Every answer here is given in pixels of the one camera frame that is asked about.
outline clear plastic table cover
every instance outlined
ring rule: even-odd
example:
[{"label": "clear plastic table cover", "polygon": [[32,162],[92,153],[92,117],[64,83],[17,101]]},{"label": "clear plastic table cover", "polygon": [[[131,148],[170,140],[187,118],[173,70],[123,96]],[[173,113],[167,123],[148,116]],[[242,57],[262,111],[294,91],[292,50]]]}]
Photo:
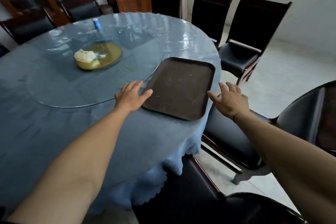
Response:
[{"label": "clear plastic table cover", "polygon": [[[99,17],[99,21],[104,31],[106,28],[137,28],[148,32],[160,42],[163,59],[181,57],[213,64],[216,72],[212,91],[218,89],[221,63],[216,47],[191,23],[152,13],[109,14]],[[92,20],[68,24],[32,39],[0,58],[0,205],[15,208],[31,192],[53,159],[113,109],[114,99],[78,108],[51,107],[39,103],[29,88],[29,78],[34,76],[35,69],[51,68],[46,53],[66,55],[67,50],[73,53],[67,46],[92,30]],[[149,80],[145,81],[141,91]],[[63,94],[53,92],[54,98]],[[120,130],[101,196],[108,197],[113,188],[137,179],[154,167],[164,175],[162,163],[171,162],[169,157],[182,145],[187,145],[190,138],[194,138],[200,147],[207,114],[197,121],[179,120],[143,108],[129,115]],[[127,193],[128,201],[137,197],[136,191],[128,190]]]},{"label": "clear plastic table cover", "polygon": [[32,66],[27,89],[37,102],[64,108],[98,104],[113,99],[124,84],[145,81],[153,74],[163,57],[162,43],[146,29],[113,27],[105,17],[99,20],[104,39],[121,48],[121,57],[99,69],[84,71],[77,66],[74,53],[100,40],[92,20],[49,32],[60,43],[42,52],[38,62],[27,64]]}]

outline dark wooden chair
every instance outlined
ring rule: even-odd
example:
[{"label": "dark wooden chair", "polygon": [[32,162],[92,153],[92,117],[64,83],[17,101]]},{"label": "dark wooden chair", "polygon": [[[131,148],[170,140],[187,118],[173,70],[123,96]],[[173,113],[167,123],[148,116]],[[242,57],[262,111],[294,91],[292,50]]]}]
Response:
[{"label": "dark wooden chair", "polygon": [[0,58],[7,54],[9,50],[0,43]]},{"label": "dark wooden chair", "polygon": [[181,0],[152,0],[152,13],[181,18]]},{"label": "dark wooden chair", "polygon": [[180,176],[168,171],[159,194],[132,206],[139,224],[303,223],[299,214],[270,198],[253,193],[226,197],[192,155],[183,156],[182,163]]},{"label": "dark wooden chair", "polygon": [[64,0],[60,5],[71,22],[103,15],[97,0]]},{"label": "dark wooden chair", "polygon": [[237,85],[248,81],[291,4],[240,0],[226,44],[218,49],[222,70],[237,77]]},{"label": "dark wooden chair", "polygon": [[213,39],[218,48],[232,0],[194,0],[191,23]]},{"label": "dark wooden chair", "polygon": [[17,42],[25,42],[56,28],[44,8],[0,22],[3,29]]},{"label": "dark wooden chair", "polygon": [[[336,81],[321,85],[291,103],[276,118],[268,119],[253,112],[259,119],[314,144],[336,156]],[[267,175],[269,169],[253,149],[247,136],[229,118],[212,106],[202,142],[241,169],[201,146],[208,154],[236,173],[233,183],[252,176]]]}]

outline finger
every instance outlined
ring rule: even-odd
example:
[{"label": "finger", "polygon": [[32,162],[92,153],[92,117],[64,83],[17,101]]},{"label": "finger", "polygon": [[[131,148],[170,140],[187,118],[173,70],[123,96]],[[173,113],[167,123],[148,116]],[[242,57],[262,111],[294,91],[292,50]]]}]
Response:
[{"label": "finger", "polygon": [[237,92],[236,87],[231,82],[226,82],[226,85],[229,88],[229,91]]},{"label": "finger", "polygon": [[136,84],[136,83],[137,83],[137,81],[132,81],[132,82],[130,82],[130,83],[127,85],[127,87],[126,87],[126,91],[129,91],[129,90],[133,89],[133,86],[134,86],[134,84]]},{"label": "finger", "polygon": [[238,85],[235,85],[234,87],[236,88],[236,91],[237,91],[238,94],[242,93],[242,90],[239,88]]},{"label": "finger", "polygon": [[144,103],[146,99],[148,99],[153,94],[153,90],[147,90],[145,91],[141,96],[140,99]]},{"label": "finger", "polygon": [[134,85],[133,89],[138,92],[140,90],[140,88],[141,88],[141,86],[142,86],[143,83],[144,83],[143,81],[138,82],[136,85]]},{"label": "finger", "polygon": [[115,98],[116,100],[118,100],[118,99],[120,98],[120,93],[117,92],[116,94],[114,94],[114,98]]},{"label": "finger", "polygon": [[208,91],[208,97],[211,99],[213,103],[217,103],[221,101],[220,98],[216,96],[216,94],[213,93],[212,91]]},{"label": "finger", "polygon": [[126,87],[128,86],[128,83],[126,83],[122,88],[121,88],[121,94],[124,94],[125,90],[126,90]]},{"label": "finger", "polygon": [[228,88],[222,83],[219,83],[220,91],[222,94],[225,94],[225,92],[228,92]]}]

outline brown serving tray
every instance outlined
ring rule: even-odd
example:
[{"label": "brown serving tray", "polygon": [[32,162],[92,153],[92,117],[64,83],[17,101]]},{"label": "brown serving tray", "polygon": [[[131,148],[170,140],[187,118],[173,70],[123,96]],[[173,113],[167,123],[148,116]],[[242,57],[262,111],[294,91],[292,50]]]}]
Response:
[{"label": "brown serving tray", "polygon": [[142,105],[184,120],[199,120],[205,114],[216,68],[207,62],[167,58],[161,62],[145,90],[153,94]]}]

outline person's right hand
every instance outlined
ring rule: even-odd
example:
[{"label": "person's right hand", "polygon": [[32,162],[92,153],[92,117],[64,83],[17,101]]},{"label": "person's right hand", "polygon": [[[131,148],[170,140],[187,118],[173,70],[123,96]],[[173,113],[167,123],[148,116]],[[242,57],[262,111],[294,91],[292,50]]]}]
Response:
[{"label": "person's right hand", "polygon": [[125,84],[121,88],[121,93],[116,93],[114,109],[119,109],[125,112],[126,115],[135,112],[140,106],[148,99],[153,90],[145,91],[141,96],[138,96],[138,91],[142,85],[143,81],[137,83],[137,81]]},{"label": "person's right hand", "polygon": [[242,94],[241,89],[237,85],[233,85],[231,82],[226,82],[226,85],[229,90],[223,83],[219,83],[222,92],[221,98],[216,96],[215,93],[208,91],[208,96],[215,104],[217,110],[231,120],[238,113],[250,114],[247,96]]}]

